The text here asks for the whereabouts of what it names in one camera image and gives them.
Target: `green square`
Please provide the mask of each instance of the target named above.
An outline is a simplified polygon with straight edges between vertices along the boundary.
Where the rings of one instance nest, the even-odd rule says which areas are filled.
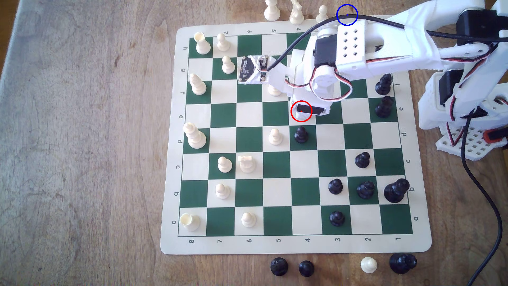
[[[263,178],[290,178],[289,152],[263,153]]]
[[[208,181],[182,181],[180,189],[181,208],[205,208],[208,197]]]
[[[302,125],[307,133],[309,134],[309,139],[305,143],[298,143],[294,139],[294,134],[296,133],[296,129],[299,126],[290,126],[289,127],[289,146],[291,151],[301,151],[301,150],[317,150],[318,142],[316,139],[316,125]]]
[[[374,195],[369,199],[363,199],[358,196],[356,192],[358,186],[361,184],[371,181],[374,183]],[[347,187],[350,192],[350,205],[377,205],[379,204],[379,198],[377,196],[377,181],[376,177],[348,177]]]
[[[303,33],[288,33],[288,34],[286,34],[287,47],[289,47],[294,41],[296,41],[296,39],[299,36],[301,36],[302,34]],[[310,39],[310,34],[308,34],[307,36],[305,36],[305,38],[303,38],[300,42],[298,42],[298,44],[296,44],[294,49],[305,50],[305,48],[307,47],[307,44],[309,43],[309,39]]]
[[[222,173],[218,168],[218,160],[220,157],[228,158],[233,167],[231,171],[227,173]],[[208,179],[209,180],[219,180],[219,179],[234,179],[235,178],[235,162],[236,162],[236,153],[210,153],[209,155],[209,163],[208,163]]]
[[[320,177],[347,176],[344,150],[318,150],[317,159]]]
[[[239,84],[236,86],[236,102],[263,101],[262,84]]]
[[[237,56],[261,55],[261,35],[238,36]]]
[[[264,207],[263,227],[264,236],[293,235],[291,207]]]
[[[330,222],[330,215],[335,212],[341,212],[344,217],[344,224],[334,226]],[[349,206],[321,206],[321,224],[323,227],[323,235],[350,235],[351,230],[351,211]]]
[[[212,104],[210,127],[236,127],[236,103]]]
[[[381,103],[382,97],[369,98],[369,113],[371,122],[397,122],[397,106],[395,104],[395,98],[393,99],[392,112],[387,118],[381,118],[376,115],[376,106]]]
[[[404,157],[401,148],[374,149],[376,175],[404,176]]]
[[[208,208],[206,236],[234,236],[235,208]]]
[[[263,179],[236,180],[236,207],[263,206]]]
[[[263,126],[279,125],[289,125],[288,102],[263,102]]]
[[[208,153],[210,151],[210,128],[200,128],[201,131],[206,136],[206,143],[203,147],[199,149],[192,148],[188,141],[189,139],[183,134],[183,153],[184,154],[197,154],[197,153]]]
[[[189,59],[211,58],[213,54],[213,37],[205,37],[205,41],[210,43],[210,51],[207,54],[200,54],[196,50],[196,41],[194,37],[189,39]]]
[[[222,58],[214,58],[212,61],[212,80],[236,79],[236,58],[231,58],[235,71],[229,74],[222,71]]]
[[[262,151],[263,151],[262,127],[236,128],[236,152],[262,152]]]
[[[344,124],[346,149],[372,149],[370,123]]]
[[[316,116],[316,124],[342,124],[342,103],[332,103],[329,114]]]
[[[318,206],[320,202],[318,178],[291,178],[293,206]]]
[[[364,79],[353,80],[351,82],[353,86],[353,93],[348,98],[367,98],[367,81]],[[340,83],[340,93],[343,95],[349,91],[349,87],[343,83]]]
[[[186,104],[204,104],[210,103],[212,99],[212,81],[204,81],[206,91],[202,95],[196,95],[192,92],[191,82],[187,82],[187,95],[185,97]]]
[[[412,234],[409,205],[380,205],[379,209],[384,235]]]

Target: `white pawn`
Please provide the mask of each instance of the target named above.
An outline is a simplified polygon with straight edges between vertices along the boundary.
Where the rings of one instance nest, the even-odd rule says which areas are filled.
[[[360,262],[363,272],[372,273],[377,269],[377,261],[372,257],[365,257]]]
[[[280,131],[277,128],[273,128],[268,136],[268,142],[272,145],[279,145],[282,142],[282,138],[283,136]]]
[[[289,16],[289,22],[293,25],[300,25],[303,23],[302,6],[296,0],[291,1],[293,3],[293,9]]]
[[[231,58],[227,55],[223,56],[223,72],[230,74],[235,71],[235,64],[231,61]]]
[[[229,190],[228,186],[223,184],[217,184],[215,186],[215,195],[217,195],[217,197],[220,199],[226,199],[229,196],[230,192],[231,191]]]
[[[269,84],[268,85],[268,93],[271,95],[271,96],[279,96],[282,91],[276,89],[273,87],[273,85]]]
[[[238,164],[244,173],[252,173],[256,168],[256,162],[252,156],[238,156]]]
[[[180,223],[186,230],[193,232],[199,227],[199,216],[192,214],[182,214],[180,217]]]
[[[256,224],[256,215],[253,213],[244,213],[242,215],[242,224],[244,227],[253,227]]]
[[[185,132],[185,135],[188,138],[189,146],[192,148],[199,149],[205,145],[206,136],[203,132],[199,131],[194,123],[185,123],[183,125],[183,132]]]
[[[220,157],[218,160],[218,168],[222,173],[227,173],[233,168],[233,163],[226,157]]]
[[[265,3],[268,5],[268,7],[265,9],[265,19],[268,21],[278,20],[280,17],[280,10],[276,6],[277,0],[266,0]]]
[[[194,34],[194,40],[196,41],[196,51],[199,54],[208,54],[211,49],[210,43],[205,40],[205,34],[197,32]]]
[[[223,33],[217,35],[217,48],[219,51],[227,51],[231,44],[226,40]]]
[[[328,9],[325,5],[321,5],[319,7],[319,15],[316,16],[316,22],[323,22],[324,20],[328,19],[328,15],[326,14],[328,12]]]
[[[192,87],[192,92],[195,95],[202,95],[206,91],[205,83],[195,74],[191,73],[189,76],[190,86]]]

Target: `black chess piece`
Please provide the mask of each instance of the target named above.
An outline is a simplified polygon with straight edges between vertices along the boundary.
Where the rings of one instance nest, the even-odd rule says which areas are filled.
[[[376,83],[374,89],[379,95],[387,95],[390,92],[392,86],[392,75],[387,73],[384,74],[379,82]]]
[[[288,262],[282,257],[277,257],[272,260],[270,270],[276,276],[283,276],[288,272]]]
[[[340,179],[333,179],[328,183],[328,190],[332,194],[340,194],[342,192],[342,181]]]
[[[397,182],[388,184],[385,187],[385,198],[389,202],[396,204],[404,198],[407,190],[409,190],[409,181],[404,178],[398,179]]]
[[[394,253],[390,257],[390,268],[397,274],[405,274],[416,267],[416,257],[409,253]]]
[[[369,199],[374,195],[374,183],[367,181],[356,188],[356,193],[363,199]]]
[[[298,265],[298,271],[303,277],[309,277],[314,274],[314,264],[309,260],[304,260]]]
[[[355,164],[358,168],[366,168],[370,163],[370,154],[367,152],[362,152],[358,156],[355,157]]]
[[[389,95],[383,97],[374,110],[379,118],[387,118],[392,113],[393,98]]]
[[[345,222],[344,214],[339,211],[334,211],[330,214],[330,223],[334,226],[341,226]]]
[[[300,126],[298,129],[296,129],[295,140],[298,143],[305,143],[307,140],[309,140],[309,133],[307,133],[305,127]]]

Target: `wood grain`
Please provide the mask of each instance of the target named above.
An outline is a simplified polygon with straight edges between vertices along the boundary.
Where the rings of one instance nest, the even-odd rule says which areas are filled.
[[[362,14],[395,14],[419,0],[353,0]],[[301,1],[305,18],[332,1]],[[164,255],[161,212],[176,31],[264,21],[263,1],[22,0],[0,83],[0,284],[435,285],[466,284],[496,222],[460,158],[418,130],[433,246],[405,275],[389,254]],[[289,1],[281,1],[282,19]],[[414,103],[432,71],[411,73]],[[501,150],[472,172],[508,217]],[[507,240],[476,284],[506,285]],[[310,260],[315,275],[297,264]]]

